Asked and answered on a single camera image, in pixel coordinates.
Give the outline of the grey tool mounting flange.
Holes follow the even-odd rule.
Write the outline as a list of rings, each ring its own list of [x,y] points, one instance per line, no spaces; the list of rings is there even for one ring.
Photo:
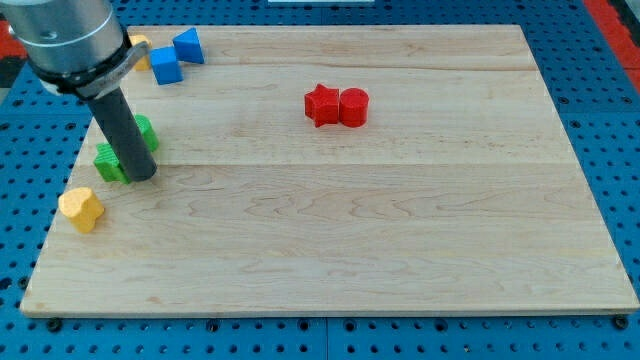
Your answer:
[[[72,94],[80,99],[96,99],[120,86],[121,80],[138,61],[137,48],[125,43],[108,59],[77,72],[52,72],[29,61],[43,86],[55,95]]]

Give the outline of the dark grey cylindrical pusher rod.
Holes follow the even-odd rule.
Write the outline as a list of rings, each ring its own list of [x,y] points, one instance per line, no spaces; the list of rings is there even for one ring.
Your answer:
[[[88,106],[127,177],[134,182],[152,178],[157,170],[156,162],[122,90],[116,88],[91,99]]]

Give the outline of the yellow block behind arm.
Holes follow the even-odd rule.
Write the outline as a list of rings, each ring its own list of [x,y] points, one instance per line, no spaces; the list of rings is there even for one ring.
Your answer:
[[[150,61],[150,49],[152,47],[151,40],[141,34],[130,35],[129,40],[131,45],[137,48],[138,61],[135,63],[133,69],[135,71],[146,71],[151,69],[151,61]]]

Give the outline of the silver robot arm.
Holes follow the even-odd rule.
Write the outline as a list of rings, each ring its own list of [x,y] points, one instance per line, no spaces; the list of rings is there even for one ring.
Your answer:
[[[153,177],[156,162],[120,88],[150,47],[131,43],[111,3],[1,0],[1,13],[45,88],[88,104],[126,176],[135,182]]]

